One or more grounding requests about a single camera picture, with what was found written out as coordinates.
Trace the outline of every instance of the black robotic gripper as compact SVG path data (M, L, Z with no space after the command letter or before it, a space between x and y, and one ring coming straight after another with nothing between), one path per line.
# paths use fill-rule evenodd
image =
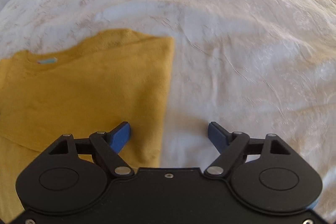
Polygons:
M208 137L220 155L204 173L135 173L118 156L130 138L129 123L88 139L62 135L17 178L25 211L11 224L326 223L312 211L322 190L319 175L280 137L252 139L216 122ZM94 163L78 154L92 155Z

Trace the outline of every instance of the wrinkled fabric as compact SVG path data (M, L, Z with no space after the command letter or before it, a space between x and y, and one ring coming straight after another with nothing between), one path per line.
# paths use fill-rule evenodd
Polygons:
M162 167L209 165L211 121L276 133L321 175L315 210L336 220L336 0L11 0L0 57L124 27L176 41Z

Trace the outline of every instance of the silver screw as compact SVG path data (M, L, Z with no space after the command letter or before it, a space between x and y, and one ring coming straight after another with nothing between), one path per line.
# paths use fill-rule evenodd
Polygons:
M165 174L165 177L168 179L172 179L174 177L174 175L172 173L167 173Z
M124 176L124 175L129 175L131 173L131 169L127 166L119 166L115 168L114 172L118 175Z
M25 224L35 224L35 221L32 219L26 219Z
M218 176L218 175L223 174L224 170L222 167L219 167L219 166L210 166L207 169L207 172L211 175Z

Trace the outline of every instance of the bedspread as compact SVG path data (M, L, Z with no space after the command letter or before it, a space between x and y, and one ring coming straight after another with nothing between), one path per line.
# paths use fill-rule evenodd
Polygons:
M315 210L336 220L336 0L11 0L0 58L126 27L176 40L162 167L209 165L211 121L276 133L319 172Z

